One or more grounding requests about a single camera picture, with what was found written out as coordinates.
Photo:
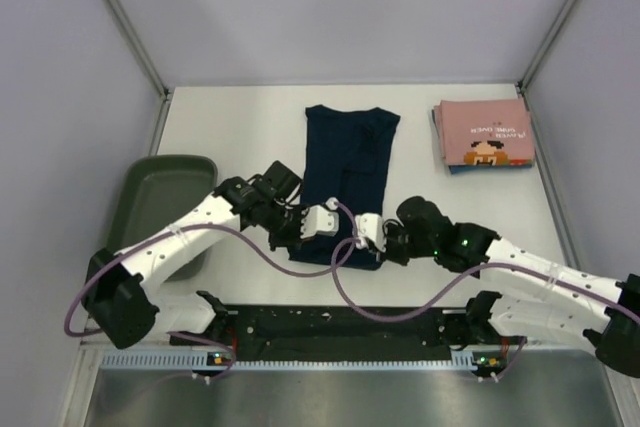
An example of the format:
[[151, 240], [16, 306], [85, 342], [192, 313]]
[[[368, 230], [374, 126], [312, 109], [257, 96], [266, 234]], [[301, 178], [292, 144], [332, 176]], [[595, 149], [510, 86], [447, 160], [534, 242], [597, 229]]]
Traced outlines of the navy blue t-shirt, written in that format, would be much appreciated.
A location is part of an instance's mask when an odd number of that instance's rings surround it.
[[379, 107], [342, 112], [305, 109], [307, 142], [300, 200], [335, 197], [357, 216], [382, 213], [391, 151], [401, 117]]

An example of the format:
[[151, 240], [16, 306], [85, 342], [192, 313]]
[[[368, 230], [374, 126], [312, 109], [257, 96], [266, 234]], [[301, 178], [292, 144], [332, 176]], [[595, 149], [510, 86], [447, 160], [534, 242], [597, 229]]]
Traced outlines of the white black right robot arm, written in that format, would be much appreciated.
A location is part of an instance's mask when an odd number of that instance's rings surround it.
[[405, 265], [431, 258], [483, 288], [466, 307], [467, 331], [487, 343], [525, 337], [593, 355], [627, 377], [639, 375], [639, 277], [600, 277], [547, 260], [496, 231], [452, 222], [414, 196], [383, 222], [383, 259]]

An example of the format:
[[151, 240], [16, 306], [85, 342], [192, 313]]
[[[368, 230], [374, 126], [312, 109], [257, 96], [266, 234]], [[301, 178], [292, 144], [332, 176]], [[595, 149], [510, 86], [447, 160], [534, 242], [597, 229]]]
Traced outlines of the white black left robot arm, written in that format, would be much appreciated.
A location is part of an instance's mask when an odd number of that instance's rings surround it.
[[118, 349], [151, 333], [184, 332], [205, 343], [220, 341], [227, 321], [217, 313], [213, 296], [205, 291], [171, 294], [163, 284], [216, 243], [249, 227], [264, 229], [274, 248], [298, 245], [307, 210], [289, 200], [301, 183], [275, 161], [248, 180], [226, 179], [149, 238], [117, 253], [97, 252], [90, 261], [94, 283], [83, 296], [84, 309]]

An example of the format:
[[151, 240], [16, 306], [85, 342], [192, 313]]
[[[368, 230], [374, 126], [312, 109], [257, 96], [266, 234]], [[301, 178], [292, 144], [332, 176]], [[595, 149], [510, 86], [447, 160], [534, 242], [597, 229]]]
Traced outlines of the dark green plastic bin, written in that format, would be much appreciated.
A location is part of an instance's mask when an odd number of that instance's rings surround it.
[[210, 194], [218, 169], [196, 155], [157, 155], [131, 165], [124, 179], [106, 248], [116, 253], [178, 220]]

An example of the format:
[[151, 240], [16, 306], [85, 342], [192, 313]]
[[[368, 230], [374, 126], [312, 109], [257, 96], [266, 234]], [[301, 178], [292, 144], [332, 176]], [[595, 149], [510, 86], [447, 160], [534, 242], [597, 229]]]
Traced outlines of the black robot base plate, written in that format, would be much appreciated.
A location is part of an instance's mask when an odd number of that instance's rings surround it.
[[381, 323], [349, 307], [232, 305], [203, 336], [250, 361], [373, 362], [449, 360], [452, 347], [499, 346], [488, 326], [474, 328], [460, 309], [433, 308], [411, 320]]

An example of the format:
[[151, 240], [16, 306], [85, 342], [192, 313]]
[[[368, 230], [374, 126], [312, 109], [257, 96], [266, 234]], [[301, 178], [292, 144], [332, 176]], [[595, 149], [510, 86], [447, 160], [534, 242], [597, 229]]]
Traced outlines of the left aluminium frame post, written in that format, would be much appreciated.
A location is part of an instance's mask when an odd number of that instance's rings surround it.
[[157, 96], [162, 101], [165, 101], [169, 97], [170, 89], [154, 65], [124, 5], [120, 0], [102, 1], [143, 75], [149, 81]]

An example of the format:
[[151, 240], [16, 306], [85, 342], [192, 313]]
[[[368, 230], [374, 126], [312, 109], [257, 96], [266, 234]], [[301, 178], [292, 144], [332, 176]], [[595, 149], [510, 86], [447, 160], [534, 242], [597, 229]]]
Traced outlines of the aluminium frame post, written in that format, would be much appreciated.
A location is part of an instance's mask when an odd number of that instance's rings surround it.
[[547, 58], [553, 51], [555, 44], [568, 27], [573, 15], [576, 13], [582, 1], [583, 0], [563, 0], [557, 14], [553, 18], [549, 28], [546, 30], [542, 41], [534, 52], [531, 61], [527, 65], [521, 79], [516, 84], [518, 92], [522, 96], [524, 96], [532, 86]]
[[154, 65], [124, 5], [120, 0], [102, 1], [143, 75], [149, 81], [157, 96], [162, 101], [165, 101], [169, 97], [170, 89]]

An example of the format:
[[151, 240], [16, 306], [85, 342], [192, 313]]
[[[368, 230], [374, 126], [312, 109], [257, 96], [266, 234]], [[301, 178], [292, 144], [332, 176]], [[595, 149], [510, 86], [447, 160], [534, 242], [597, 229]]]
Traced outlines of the aluminium front frame rail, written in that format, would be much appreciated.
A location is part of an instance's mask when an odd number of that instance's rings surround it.
[[[170, 342], [170, 335], [167, 332], [161, 331], [160, 328], [163, 326], [162, 321], [164, 320], [161, 312], [157, 313], [155, 316], [155, 322], [150, 332], [148, 332], [141, 340], [134, 343], [130, 346], [132, 348], [143, 348], [143, 347], [152, 347], [152, 346], [161, 346], [168, 345]], [[99, 325], [96, 321], [90, 316], [87, 316], [87, 320], [82, 324], [84, 327], [84, 332], [89, 332], [90, 330], [99, 329]], [[95, 346], [104, 347], [104, 348], [114, 348], [115, 344], [108, 338], [105, 333], [92, 334], [89, 336], [82, 337], [80, 340], [82, 345], [87, 346]]]

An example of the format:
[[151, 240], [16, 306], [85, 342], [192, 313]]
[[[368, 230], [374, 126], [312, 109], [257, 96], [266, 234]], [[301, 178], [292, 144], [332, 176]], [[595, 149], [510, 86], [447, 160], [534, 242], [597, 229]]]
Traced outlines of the right aluminium frame post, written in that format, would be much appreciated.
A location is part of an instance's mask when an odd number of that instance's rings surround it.
[[553, 51], [555, 44], [568, 27], [573, 15], [576, 13], [582, 1], [583, 0], [563, 0], [557, 14], [553, 18], [549, 28], [546, 30], [542, 41], [534, 52], [531, 61], [527, 65], [521, 79], [516, 84], [518, 92], [522, 96], [524, 96], [532, 86], [547, 58]]

